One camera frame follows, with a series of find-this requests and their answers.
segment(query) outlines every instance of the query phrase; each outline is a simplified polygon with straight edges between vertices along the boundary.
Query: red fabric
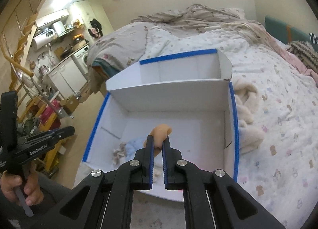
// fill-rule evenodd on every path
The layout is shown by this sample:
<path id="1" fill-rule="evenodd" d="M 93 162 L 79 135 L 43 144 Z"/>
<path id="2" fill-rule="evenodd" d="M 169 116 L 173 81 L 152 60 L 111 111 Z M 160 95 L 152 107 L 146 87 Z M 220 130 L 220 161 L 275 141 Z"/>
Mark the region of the red fabric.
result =
<path id="1" fill-rule="evenodd" d="M 52 105 L 56 108 L 56 109 L 60 109 L 61 105 L 59 104 L 59 102 L 57 100 L 53 100 L 52 101 Z M 44 112 L 41 114 L 40 116 L 40 120 L 41 123 L 44 125 L 47 120 L 50 118 L 51 114 L 53 113 L 53 109 L 50 106 L 47 106 L 44 110 Z M 50 127 L 50 129 L 57 129 L 61 126 L 61 122 L 59 121 L 58 118 L 55 119 L 55 121 L 52 123 L 52 126 Z"/>

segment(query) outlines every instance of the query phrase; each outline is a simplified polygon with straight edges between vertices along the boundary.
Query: triangular cutout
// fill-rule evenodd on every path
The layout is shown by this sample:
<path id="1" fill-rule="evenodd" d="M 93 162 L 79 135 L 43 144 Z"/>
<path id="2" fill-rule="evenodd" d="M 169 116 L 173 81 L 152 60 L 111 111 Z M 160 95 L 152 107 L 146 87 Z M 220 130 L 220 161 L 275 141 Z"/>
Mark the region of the triangular cutout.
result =
<path id="1" fill-rule="evenodd" d="M 250 216 L 257 214 L 256 207 L 247 199 L 245 199 L 233 186 L 228 186 L 227 191 L 232 199 L 235 211 L 239 219 L 244 220 Z"/>
<path id="2" fill-rule="evenodd" d="M 61 208 L 60 214 L 72 220 L 77 220 L 89 189 L 89 186 L 85 186 L 83 189 L 81 189 L 81 191 L 74 198 L 72 198 L 64 207 Z"/>

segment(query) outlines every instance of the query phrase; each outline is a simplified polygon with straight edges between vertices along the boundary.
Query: teal headboard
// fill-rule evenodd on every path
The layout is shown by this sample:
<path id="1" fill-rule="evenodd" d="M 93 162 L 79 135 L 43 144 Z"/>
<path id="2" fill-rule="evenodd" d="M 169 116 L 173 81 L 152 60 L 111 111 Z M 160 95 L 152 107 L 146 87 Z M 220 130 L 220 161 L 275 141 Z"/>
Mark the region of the teal headboard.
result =
<path id="1" fill-rule="evenodd" d="M 309 34 L 288 25 L 287 23 L 270 16 L 265 17 L 266 31 L 284 44 L 290 41 L 307 41 L 310 42 Z M 318 44 L 312 44 L 315 51 L 318 52 Z"/>

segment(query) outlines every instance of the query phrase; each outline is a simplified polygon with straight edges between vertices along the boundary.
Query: white cabinet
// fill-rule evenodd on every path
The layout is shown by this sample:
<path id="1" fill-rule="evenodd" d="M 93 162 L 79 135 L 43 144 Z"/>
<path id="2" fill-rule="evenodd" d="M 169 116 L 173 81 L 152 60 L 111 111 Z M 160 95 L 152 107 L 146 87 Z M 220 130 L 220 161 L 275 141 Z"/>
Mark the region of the white cabinet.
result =
<path id="1" fill-rule="evenodd" d="M 53 86 L 64 98 L 74 95 L 87 83 L 71 57 L 48 74 Z"/>
<path id="2" fill-rule="evenodd" d="M 44 26 L 50 27 L 53 23 L 59 20 L 61 20 L 62 22 L 66 21 L 69 15 L 70 14 L 67 9 L 62 9 L 35 20 L 35 23 L 38 28 Z"/>

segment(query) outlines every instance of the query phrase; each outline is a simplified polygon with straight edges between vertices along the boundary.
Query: washing machine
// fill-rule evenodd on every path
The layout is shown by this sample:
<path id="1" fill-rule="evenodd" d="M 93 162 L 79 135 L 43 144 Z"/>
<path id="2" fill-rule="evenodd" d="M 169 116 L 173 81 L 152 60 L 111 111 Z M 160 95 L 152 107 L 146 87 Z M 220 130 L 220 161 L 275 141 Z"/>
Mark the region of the washing machine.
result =
<path id="1" fill-rule="evenodd" d="M 85 46 L 72 55 L 72 59 L 88 81 L 88 68 L 86 65 L 89 46 Z"/>

